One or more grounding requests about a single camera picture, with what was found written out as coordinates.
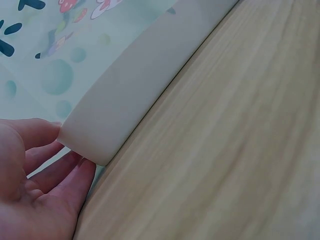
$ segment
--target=wood grain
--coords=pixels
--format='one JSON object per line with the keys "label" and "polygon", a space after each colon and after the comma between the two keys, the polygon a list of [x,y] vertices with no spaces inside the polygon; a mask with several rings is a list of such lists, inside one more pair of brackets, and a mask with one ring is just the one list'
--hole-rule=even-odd
{"label": "wood grain", "polygon": [[242,1],[108,167],[75,238],[320,239],[319,94],[319,1]]}

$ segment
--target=cartoon print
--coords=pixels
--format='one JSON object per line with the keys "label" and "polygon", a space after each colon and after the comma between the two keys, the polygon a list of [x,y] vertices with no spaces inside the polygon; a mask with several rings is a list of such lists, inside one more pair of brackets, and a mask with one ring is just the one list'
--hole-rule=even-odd
{"label": "cartoon print", "polygon": [[60,13],[66,13],[77,4],[77,0],[59,0],[58,4],[60,5]]}
{"label": "cartoon print", "polygon": [[[0,21],[0,29],[4,25],[5,21],[1,20]],[[22,28],[22,23],[18,22],[15,23],[9,27],[7,27],[4,30],[4,35],[10,35],[18,32]],[[15,48],[11,46],[9,43],[3,41],[0,39],[0,53],[6,55],[7,57],[11,57],[15,52]]]}
{"label": "cartoon print", "polygon": [[76,24],[78,22],[80,22],[84,17],[85,15],[87,14],[88,12],[88,9],[87,8],[84,8],[82,9],[81,11],[79,11],[75,17],[74,17],[74,20],[73,20],[73,23]]}
{"label": "cartoon print", "polygon": [[99,6],[96,7],[96,9],[91,14],[91,19],[96,19],[101,14],[103,14],[105,11],[110,10],[117,6],[119,3],[122,2],[122,0],[96,0],[96,2],[99,4]]}

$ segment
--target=finger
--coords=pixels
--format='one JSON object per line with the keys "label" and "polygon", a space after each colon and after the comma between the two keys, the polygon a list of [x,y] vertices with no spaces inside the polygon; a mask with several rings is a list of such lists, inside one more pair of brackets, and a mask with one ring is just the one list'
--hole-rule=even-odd
{"label": "finger", "polygon": [[39,189],[47,194],[68,176],[81,159],[80,155],[71,151],[29,179],[38,184]]}
{"label": "finger", "polygon": [[63,148],[64,146],[61,143],[54,141],[47,146],[36,147],[26,151],[25,163],[23,166],[25,174],[27,176],[31,174],[47,160],[59,153]]}
{"label": "finger", "polygon": [[32,118],[21,120],[0,120],[0,124],[10,126],[21,137],[25,150],[42,147],[57,139],[60,124]]}
{"label": "finger", "polygon": [[94,180],[95,171],[96,165],[83,159],[49,194],[61,198],[79,214]]}

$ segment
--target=teal circle print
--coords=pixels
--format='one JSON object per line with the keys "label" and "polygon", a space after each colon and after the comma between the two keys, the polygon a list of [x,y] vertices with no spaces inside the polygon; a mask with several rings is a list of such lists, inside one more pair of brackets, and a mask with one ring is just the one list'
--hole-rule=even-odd
{"label": "teal circle print", "polygon": [[56,115],[59,118],[65,119],[71,113],[72,106],[70,102],[62,100],[59,101],[55,106]]}
{"label": "teal circle print", "polygon": [[74,63],[81,63],[87,57],[87,52],[81,47],[76,47],[71,51],[70,59]]}
{"label": "teal circle print", "polygon": [[72,85],[74,71],[72,67],[62,59],[51,61],[41,71],[42,89],[51,95],[61,95]]}
{"label": "teal circle print", "polygon": [[4,84],[4,96],[7,99],[13,99],[17,94],[17,85],[14,81],[7,81]]}

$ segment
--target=hand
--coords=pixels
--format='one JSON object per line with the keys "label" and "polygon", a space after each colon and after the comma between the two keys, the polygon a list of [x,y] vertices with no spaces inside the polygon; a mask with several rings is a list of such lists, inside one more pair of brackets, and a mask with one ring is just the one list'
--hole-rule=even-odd
{"label": "hand", "polygon": [[60,126],[40,119],[0,120],[0,239],[71,239],[96,165],[69,152],[56,155]]}

